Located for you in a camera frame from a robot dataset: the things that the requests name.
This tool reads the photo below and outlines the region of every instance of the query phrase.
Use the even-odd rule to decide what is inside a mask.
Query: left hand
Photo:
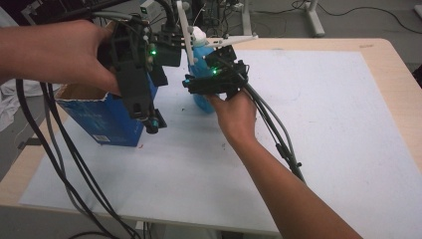
[[[0,79],[78,83],[119,94],[114,74],[97,60],[110,35],[85,20],[0,29]]]

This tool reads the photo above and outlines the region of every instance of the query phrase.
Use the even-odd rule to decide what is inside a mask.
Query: white plastic part
[[[192,45],[193,47],[202,47],[207,44],[207,35],[202,32],[202,30],[198,27],[193,27],[192,33]]]
[[[179,13],[179,18],[180,18],[180,26],[182,28],[183,38],[185,40],[187,60],[189,62],[189,65],[193,66],[193,65],[195,65],[195,63],[193,62],[193,51],[192,51],[192,43],[191,43],[191,34],[187,30],[187,28],[189,27],[189,25],[187,23],[186,13],[183,10],[182,1],[178,0],[176,2],[176,4],[177,4],[177,12]]]
[[[307,9],[307,14],[310,17],[311,24],[313,25],[316,37],[323,37],[325,35],[325,31],[323,30],[322,24],[317,16],[317,0],[313,0],[311,3],[305,3],[305,7]]]
[[[229,45],[234,45],[236,43],[256,40],[258,38],[259,38],[258,35],[255,35],[255,36],[233,36],[233,37],[229,37],[228,39],[220,38],[220,39],[216,39],[212,43],[209,43],[208,45],[206,45],[206,47],[212,47],[212,48],[225,47],[225,46],[229,46]]]

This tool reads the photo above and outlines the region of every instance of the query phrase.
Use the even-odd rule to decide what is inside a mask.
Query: forearm
[[[284,238],[359,238],[256,140],[232,141]]]
[[[0,85],[15,78],[17,69],[17,59],[20,54],[18,42],[12,35],[15,28],[0,29]]]

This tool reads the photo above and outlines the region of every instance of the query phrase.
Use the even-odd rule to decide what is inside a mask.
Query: right hand
[[[255,139],[257,108],[249,95],[240,91],[228,101],[206,96],[218,116],[218,124],[230,144]]]

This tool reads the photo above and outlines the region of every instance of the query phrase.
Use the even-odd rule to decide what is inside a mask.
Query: floor
[[[292,9],[293,1],[250,0],[251,27],[261,38],[312,38],[314,36],[310,22],[302,10],[281,14]],[[414,31],[422,32],[422,19],[413,7],[422,4],[420,0],[321,0],[319,1],[330,13],[344,13],[358,7],[381,8],[400,19],[401,23]],[[343,16],[330,16],[320,7],[316,8],[325,30],[326,38],[383,38],[391,42],[397,53],[412,72],[422,65],[422,34],[404,29],[389,13],[374,9],[359,9]],[[228,32],[230,35],[242,35],[240,14],[228,14]],[[208,30],[208,35],[221,35],[221,28]],[[31,98],[30,108],[34,112],[43,110],[41,98]],[[15,122],[0,132],[0,180],[19,155],[22,146],[31,131],[27,127],[22,113],[15,115]],[[111,230],[118,227],[109,218],[103,221]],[[155,224],[154,238],[163,238],[165,226]],[[86,218],[75,214],[67,218],[52,212],[39,210],[0,209],[0,238],[67,238],[79,232],[96,230]],[[239,235],[226,234],[225,238],[237,238]]]

